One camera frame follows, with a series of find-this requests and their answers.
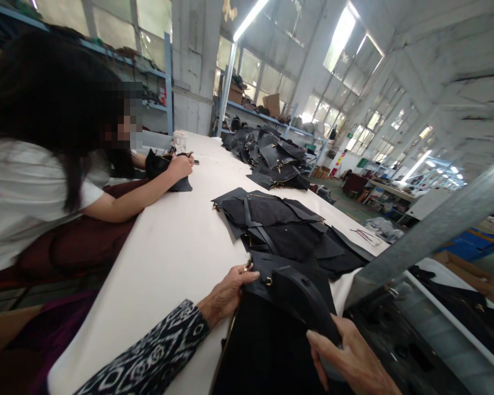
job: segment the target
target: light fixture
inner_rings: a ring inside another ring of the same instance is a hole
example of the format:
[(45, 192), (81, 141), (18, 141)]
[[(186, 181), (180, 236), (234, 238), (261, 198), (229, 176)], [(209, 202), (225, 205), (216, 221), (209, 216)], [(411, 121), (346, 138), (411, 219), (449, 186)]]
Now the light fixture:
[(256, 16), (260, 13), (262, 8), (265, 7), (269, 0), (258, 0), (252, 10), (247, 14), (247, 17), (244, 19), (238, 30), (236, 30), (236, 33), (234, 33), (233, 40), (234, 42), (237, 42), (242, 34), (245, 32), (245, 30), (249, 27), (249, 25), (252, 23), (252, 21), (256, 18)]
[(426, 160), (426, 158), (428, 157), (428, 155), (430, 155), (431, 152), (432, 150), (426, 151), (425, 154), (421, 157), (421, 159), (419, 159), (417, 163), (410, 169), (410, 171), (406, 173), (406, 175), (402, 178), (401, 182), (406, 182), (406, 180), (412, 175), (412, 173), (415, 170), (417, 170), (417, 168), (421, 165), (421, 163), (423, 163)]

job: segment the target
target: wrist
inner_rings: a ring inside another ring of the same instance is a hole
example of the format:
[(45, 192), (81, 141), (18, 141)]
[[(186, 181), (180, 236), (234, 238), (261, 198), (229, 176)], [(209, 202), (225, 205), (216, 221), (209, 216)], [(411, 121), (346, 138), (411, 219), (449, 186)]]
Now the wrist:
[(201, 315), (205, 318), (205, 321), (211, 330), (221, 321), (219, 309), (217, 309), (215, 305), (216, 304), (212, 302), (211, 295), (208, 295), (197, 304), (198, 309), (201, 311)]

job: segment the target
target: hand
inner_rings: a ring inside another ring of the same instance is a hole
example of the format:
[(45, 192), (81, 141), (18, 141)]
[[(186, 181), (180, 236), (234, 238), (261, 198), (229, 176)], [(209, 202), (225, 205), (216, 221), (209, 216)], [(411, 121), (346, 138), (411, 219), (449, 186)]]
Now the hand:
[(192, 174), (192, 165), (194, 163), (194, 159), (192, 159), (192, 163), (190, 162), (190, 158), (180, 155), (172, 155), (172, 161), (169, 164), (168, 172), (173, 174), (173, 176), (179, 181), (182, 178), (185, 178), (189, 174)]
[(342, 337), (343, 349), (338, 349), (326, 337), (307, 331), (311, 356), (324, 389), (329, 390), (328, 379), (319, 356), (342, 374), (357, 395), (402, 395), (355, 324), (346, 318), (331, 316)]
[(203, 317), (210, 329), (214, 328), (221, 319), (234, 313), (242, 298), (240, 287), (252, 283), (260, 272), (245, 271), (245, 265), (234, 266), (229, 270), (221, 283), (217, 284), (212, 292), (198, 303)]

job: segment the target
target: desk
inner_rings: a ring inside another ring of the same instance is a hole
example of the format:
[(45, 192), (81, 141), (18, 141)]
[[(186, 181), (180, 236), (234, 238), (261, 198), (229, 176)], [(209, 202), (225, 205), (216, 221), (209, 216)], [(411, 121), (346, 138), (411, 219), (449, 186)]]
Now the desk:
[[(187, 149), (201, 163), (189, 176), (194, 190), (166, 193), (139, 215), (88, 317), (49, 373), (52, 395), (75, 392), (185, 298), (198, 303), (231, 266), (247, 262), (241, 240), (233, 242), (211, 200), (237, 187), (262, 188), (246, 177), (249, 166), (221, 147), (220, 139), (187, 136)], [(359, 226), (354, 220), (309, 190), (270, 193), (299, 200), (375, 256), (388, 246), (372, 247), (350, 231)], [(212, 331), (167, 394), (209, 393), (227, 328), (224, 321)]]
[(384, 185), (384, 184), (381, 184), (377, 181), (374, 181), (374, 180), (369, 180), (370, 184), (373, 184), (375, 185), (375, 187), (373, 188), (373, 190), (370, 192), (370, 194), (368, 195), (368, 197), (366, 198), (366, 200), (364, 200), (364, 204), (366, 204), (366, 202), (368, 201), (368, 199), (372, 196), (372, 194), (375, 192), (375, 190), (377, 188), (382, 188), (384, 189), (386, 192), (389, 192), (395, 196), (398, 196), (400, 197), (401, 199), (404, 199), (404, 200), (407, 200), (409, 201), (410, 203), (413, 202), (416, 197), (415, 196), (412, 196), (412, 195), (409, 195), (405, 192), (402, 192), (402, 191), (399, 191), (397, 188), (394, 188), (394, 187), (390, 187), (389, 185)]

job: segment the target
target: white shirt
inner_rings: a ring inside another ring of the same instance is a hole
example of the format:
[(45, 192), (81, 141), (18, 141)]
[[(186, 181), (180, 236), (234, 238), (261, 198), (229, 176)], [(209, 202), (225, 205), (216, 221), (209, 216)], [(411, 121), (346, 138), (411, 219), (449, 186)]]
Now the white shirt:
[[(81, 188), (81, 209), (102, 194), (106, 166), (93, 153)], [(50, 151), (19, 141), (0, 141), (0, 270), (47, 231), (80, 216), (64, 211), (68, 189), (64, 170)]]

